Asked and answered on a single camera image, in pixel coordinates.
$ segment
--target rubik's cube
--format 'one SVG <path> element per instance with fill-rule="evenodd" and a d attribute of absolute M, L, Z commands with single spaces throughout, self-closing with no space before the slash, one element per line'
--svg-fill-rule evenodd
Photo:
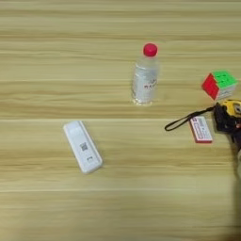
<path fill-rule="evenodd" d="M 214 100 L 233 94 L 237 81 L 226 71 L 211 72 L 202 84 L 202 88 Z"/>

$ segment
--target plastic water bottle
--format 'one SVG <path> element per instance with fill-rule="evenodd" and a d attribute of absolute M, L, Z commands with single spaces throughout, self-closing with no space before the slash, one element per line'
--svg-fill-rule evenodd
<path fill-rule="evenodd" d="M 136 63 L 132 95 L 136 104 L 151 104 L 159 72 L 159 61 L 156 57 L 157 46 L 153 43 L 146 44 L 143 54 Z"/>

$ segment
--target wooden table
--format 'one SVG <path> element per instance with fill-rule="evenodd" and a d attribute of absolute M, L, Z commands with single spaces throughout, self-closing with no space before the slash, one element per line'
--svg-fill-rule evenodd
<path fill-rule="evenodd" d="M 0 1 L 0 239 L 238 241 L 235 147 L 164 126 L 213 104 L 201 82 L 240 79 L 240 1 Z M 150 107 L 135 61 L 159 46 Z M 240 98 L 240 85 L 234 95 Z M 104 159 L 81 173 L 62 127 L 83 120 Z"/>

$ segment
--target red cube face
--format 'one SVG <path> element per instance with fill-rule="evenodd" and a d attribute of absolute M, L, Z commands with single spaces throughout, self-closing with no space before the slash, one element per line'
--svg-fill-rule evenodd
<path fill-rule="evenodd" d="M 215 77 L 211 73 L 209 73 L 209 75 L 203 82 L 202 88 L 206 91 L 208 95 L 210 95 L 215 100 L 218 93 L 218 86 Z"/>

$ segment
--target black lanyard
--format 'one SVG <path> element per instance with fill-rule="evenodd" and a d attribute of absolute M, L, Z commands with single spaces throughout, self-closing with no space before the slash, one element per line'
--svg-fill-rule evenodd
<path fill-rule="evenodd" d="M 190 121 L 191 119 L 193 119 L 194 117 L 197 117 L 197 116 L 199 116 L 199 115 L 201 115 L 201 114 L 204 114 L 204 113 L 206 113 L 206 112 L 209 112 L 209 111 L 213 111 L 214 108 L 215 108 L 215 107 L 212 106 L 212 107 L 206 108 L 206 109 L 204 109 L 204 110 L 202 110 L 202 111 L 195 111 L 195 112 L 187 115 L 186 117 L 180 118 L 180 119 L 178 119 L 178 120 L 176 120 L 176 121 L 173 121 L 173 122 L 167 124 L 167 125 L 165 126 L 165 130 L 166 130 L 167 132 L 172 131 L 172 130 L 175 130 L 175 129 L 177 129 L 178 127 L 180 127 L 181 125 L 183 125 L 183 124 L 185 124 L 186 122 L 188 122 L 188 121 Z"/>

